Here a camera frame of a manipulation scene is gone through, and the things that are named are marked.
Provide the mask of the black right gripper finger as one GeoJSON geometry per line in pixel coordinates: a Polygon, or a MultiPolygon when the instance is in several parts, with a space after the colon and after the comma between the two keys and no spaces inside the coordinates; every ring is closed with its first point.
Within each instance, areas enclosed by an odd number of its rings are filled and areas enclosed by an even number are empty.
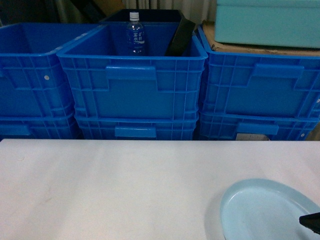
{"type": "Polygon", "coordinates": [[[314,233],[320,232],[320,213],[312,213],[299,217],[299,223],[312,230],[314,233]]]}

